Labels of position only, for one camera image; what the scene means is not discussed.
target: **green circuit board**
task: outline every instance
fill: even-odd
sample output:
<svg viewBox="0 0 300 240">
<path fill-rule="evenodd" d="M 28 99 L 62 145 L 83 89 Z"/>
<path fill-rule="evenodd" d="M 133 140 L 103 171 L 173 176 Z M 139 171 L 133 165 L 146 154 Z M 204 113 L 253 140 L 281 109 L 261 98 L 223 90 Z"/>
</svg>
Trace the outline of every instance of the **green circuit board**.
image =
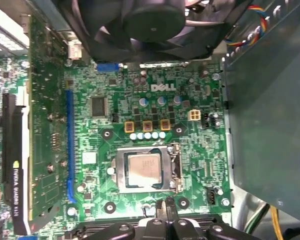
<svg viewBox="0 0 300 240">
<path fill-rule="evenodd" d="M 35 17 L 30 22 L 29 218 L 61 201 L 67 168 L 67 109 L 64 81 L 66 48 Z"/>
<path fill-rule="evenodd" d="M 26 87 L 31 105 L 29 125 L 33 132 L 29 138 L 33 159 L 28 166 L 33 187 L 30 194 L 36 199 L 29 211 L 37 216 L 56 202 L 62 206 L 58 215 L 35 235 L 40 240 L 60 240 L 65 231 L 72 230 L 78 223 L 142 218 L 143 209 L 150 217 L 155 213 L 156 200 L 167 196 L 174 196 L 181 215 L 220 214 L 230 223 L 231 206 L 227 200 L 231 190 L 219 64 L 207 62 L 201 71 L 192 71 L 177 63 L 139 70 L 123 66 L 113 72 L 98 72 L 93 62 L 85 67 L 76 64 L 67 67 L 61 43 L 44 24 L 35 18 L 31 23 L 31 35 L 35 37 L 31 39 L 29 56 L 0 58 L 0 68 L 2 74 L 5 73 L 0 80 L 0 114 L 2 93 L 18 96 L 21 90 L 18 87 Z M 46 185 L 36 184 L 42 183 L 43 176 L 52 176 L 47 175 L 47 165 L 69 161 L 66 90 L 72 91 L 74 96 L 74 139 L 71 140 L 75 154 L 76 203 L 67 197 L 67 168 L 59 164 L 54 181 L 51 178 Z M 188 120 L 191 110 L 200 111 L 201 120 Z M 161 129 L 161 120 L 169 120 L 169 130 Z M 144 121 L 152 124 L 152 130 L 147 131 L 151 135 L 149 139 L 146 139 Z M 133 122 L 133 132 L 127 132 L 127 122 Z M 161 132 L 164 137 L 162 134 L 162 137 L 154 137 L 153 133 Z M 142 139 L 134 139 L 134 134 Z M 1 142 L 0 129 L 0 188 Z M 110 174 L 118 149 L 152 147 L 151 154 L 155 155 L 156 149 L 170 144 L 180 147 L 182 189 L 138 192 L 136 186 L 126 186 L 137 190 L 122 193 L 114 175 Z M 209 191 L 215 186 L 220 187 L 223 194 L 215 194 L 215 198 L 210 199 Z M 51 201 L 47 203 L 46 193 L 55 188 L 58 192 L 52 193 L 56 197 L 49 198 Z M 10 207 L 2 199 L 3 235 L 7 240 L 14 240 Z M 188 201 L 187 207 L 181 205 L 181 199 Z M 112 213 L 106 211 L 108 203 L 115 204 Z"/>
<path fill-rule="evenodd" d="M 220 69 L 218 64 L 208 64 L 206 68 L 209 74 L 205 77 L 202 72 L 187 72 L 182 66 L 149 69 L 145 86 L 135 86 L 134 79 L 142 78 L 140 71 L 96 73 L 93 65 L 66 70 L 65 77 L 72 84 L 75 96 L 76 188 L 81 184 L 85 186 L 84 191 L 75 195 L 78 215 L 74 221 L 95 220 L 96 216 L 97 219 L 142 216 L 143 205 L 150 205 L 153 213 L 156 200 L 167 196 L 175 196 L 177 202 L 181 197 L 189 200 L 189 207 L 180 209 L 181 214 L 231 211 L 231 206 L 221 204 L 222 199 L 230 198 L 230 187 L 223 109 L 222 106 L 216 108 L 216 103 L 222 102 L 220 81 L 212 79 Z M 168 84 L 174 90 L 151 89 L 160 84 Z M 174 103 L 175 96 L 181 97 L 180 104 Z M 160 97 L 164 97 L 164 105 L 158 103 Z M 105 98 L 106 116 L 93 117 L 93 98 Z M 146 106 L 140 105 L 143 98 L 148 102 Z M 203 118 L 217 114 L 221 125 L 213 127 L 207 121 L 188 121 L 188 112 L 192 109 L 200 110 Z M 151 132 L 160 133 L 164 119 L 171 123 L 171 129 L 164 131 L 165 138 L 131 140 L 130 134 L 125 133 L 125 122 L 134 122 L 134 132 L 143 133 L 143 121 L 151 121 Z M 107 131 L 113 133 L 110 139 L 103 136 Z M 179 143 L 181 147 L 182 192 L 119 193 L 118 186 L 107 174 L 118 148 L 170 143 Z M 222 187 L 224 194 L 211 205 L 206 187 L 214 186 Z M 115 203 L 114 213 L 106 213 L 107 202 Z"/>
</svg>

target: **blue connector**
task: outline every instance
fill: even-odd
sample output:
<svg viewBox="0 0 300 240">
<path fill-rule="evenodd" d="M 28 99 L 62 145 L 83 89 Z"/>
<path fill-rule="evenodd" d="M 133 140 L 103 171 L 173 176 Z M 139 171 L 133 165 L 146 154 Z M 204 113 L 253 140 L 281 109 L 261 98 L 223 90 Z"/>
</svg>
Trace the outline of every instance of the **blue connector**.
<svg viewBox="0 0 300 240">
<path fill-rule="evenodd" d="M 18 240 L 38 240 L 38 236 L 20 236 Z"/>
<path fill-rule="evenodd" d="M 66 96 L 66 128 L 68 133 L 68 179 L 66 180 L 67 196 L 69 201 L 76 203 L 75 199 L 75 121 L 74 121 L 74 93 L 65 91 Z"/>
<path fill-rule="evenodd" d="M 98 63 L 96 70 L 100 73 L 117 72 L 119 71 L 119 63 Z"/>
</svg>

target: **motherboard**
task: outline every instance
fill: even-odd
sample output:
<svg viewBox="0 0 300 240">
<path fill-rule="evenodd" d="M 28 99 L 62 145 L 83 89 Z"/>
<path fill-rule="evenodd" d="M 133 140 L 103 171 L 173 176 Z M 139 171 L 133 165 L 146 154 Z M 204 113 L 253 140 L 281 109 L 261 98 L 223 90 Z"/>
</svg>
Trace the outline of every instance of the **motherboard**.
<svg viewBox="0 0 300 240">
<path fill-rule="evenodd" d="M 30 32 L 29 56 L 0 58 L 0 115 L 10 94 L 26 121 L 22 161 L 7 160 L 0 128 L 4 239 L 61 240 L 79 223 L 153 217 L 167 196 L 180 215 L 231 223 L 219 63 L 69 64 L 66 46 L 35 17 Z M 27 183 L 26 209 L 17 203 L 26 234 L 2 165 Z"/>
</svg>

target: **yellow wire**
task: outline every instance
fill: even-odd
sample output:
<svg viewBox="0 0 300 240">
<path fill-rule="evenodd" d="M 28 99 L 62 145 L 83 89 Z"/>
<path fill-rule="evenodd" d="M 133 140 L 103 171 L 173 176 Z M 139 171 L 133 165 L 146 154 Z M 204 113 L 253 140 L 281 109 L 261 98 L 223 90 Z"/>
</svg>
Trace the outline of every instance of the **yellow wire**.
<svg viewBox="0 0 300 240">
<path fill-rule="evenodd" d="M 273 229 L 274 229 L 276 238 L 278 240 L 284 240 L 284 238 L 282 237 L 282 232 L 281 232 L 280 224 L 279 224 L 278 209 L 274 206 L 271 206 L 270 209 L 271 209 L 271 218 L 272 218 Z"/>
</svg>

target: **capacitor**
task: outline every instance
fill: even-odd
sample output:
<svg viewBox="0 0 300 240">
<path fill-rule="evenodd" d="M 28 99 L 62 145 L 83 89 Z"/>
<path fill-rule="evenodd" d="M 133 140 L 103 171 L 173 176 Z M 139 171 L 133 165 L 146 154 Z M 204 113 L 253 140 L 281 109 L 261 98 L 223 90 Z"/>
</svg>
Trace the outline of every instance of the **capacitor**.
<svg viewBox="0 0 300 240">
<path fill-rule="evenodd" d="M 84 190 L 85 190 L 85 188 L 84 188 L 83 186 L 79 185 L 79 186 L 76 188 L 76 190 L 78 191 L 78 193 L 83 193 Z"/>
<path fill-rule="evenodd" d="M 173 102 L 175 105 L 180 105 L 181 101 L 182 101 L 181 96 L 179 96 L 179 95 L 174 96 Z"/>
<path fill-rule="evenodd" d="M 140 77 L 140 85 L 141 86 L 147 85 L 147 79 L 144 76 Z"/>
<path fill-rule="evenodd" d="M 141 107 L 146 107 L 149 104 L 149 101 L 143 97 L 139 99 L 139 104 Z"/>
<path fill-rule="evenodd" d="M 131 133 L 131 134 L 130 134 L 130 139 L 131 139 L 132 141 L 136 140 L 136 139 L 137 139 L 137 134 Z"/>
<path fill-rule="evenodd" d="M 158 99 L 157 99 L 157 102 L 159 105 L 163 106 L 167 103 L 167 99 L 164 97 L 164 96 L 160 96 Z"/>
<path fill-rule="evenodd" d="M 164 131 L 161 131 L 161 132 L 159 133 L 159 137 L 160 137 L 161 139 L 166 138 L 166 133 L 165 133 Z"/>
<path fill-rule="evenodd" d="M 82 193 L 87 187 L 87 184 L 85 182 L 81 183 L 78 187 L 77 187 L 77 191 L 78 193 Z"/>
<path fill-rule="evenodd" d="M 66 212 L 69 216 L 77 215 L 77 210 L 74 207 L 69 207 L 68 211 Z"/>
<path fill-rule="evenodd" d="M 212 79 L 213 79 L 213 80 L 217 81 L 217 80 L 219 80 L 219 78 L 220 78 L 219 73 L 214 73 L 214 74 L 212 74 Z"/>
<path fill-rule="evenodd" d="M 150 133 L 150 132 L 146 132 L 146 133 L 144 134 L 144 138 L 145 138 L 145 139 L 150 139 L 150 138 L 151 138 L 151 133 Z"/>
<path fill-rule="evenodd" d="M 220 195 L 220 196 L 224 194 L 224 191 L 223 191 L 222 188 L 219 187 L 219 186 L 214 186 L 214 187 L 213 187 L 213 190 L 215 191 L 216 194 L 218 194 L 218 195 Z"/>
<path fill-rule="evenodd" d="M 142 140 L 144 139 L 144 134 L 142 132 L 139 132 L 136 137 L 139 139 L 139 140 Z"/>
<path fill-rule="evenodd" d="M 109 167 L 106 170 L 106 173 L 109 174 L 109 175 L 113 175 L 113 174 L 115 174 L 115 169 L 113 167 Z"/>
<path fill-rule="evenodd" d="M 158 137 L 159 137 L 159 134 L 158 134 L 156 131 L 154 131 L 154 132 L 152 133 L 152 138 L 153 138 L 153 139 L 158 139 Z"/>
<path fill-rule="evenodd" d="M 138 77 L 134 78 L 133 85 L 137 87 L 137 86 L 139 86 L 139 84 L 140 84 L 140 79 Z"/>
</svg>

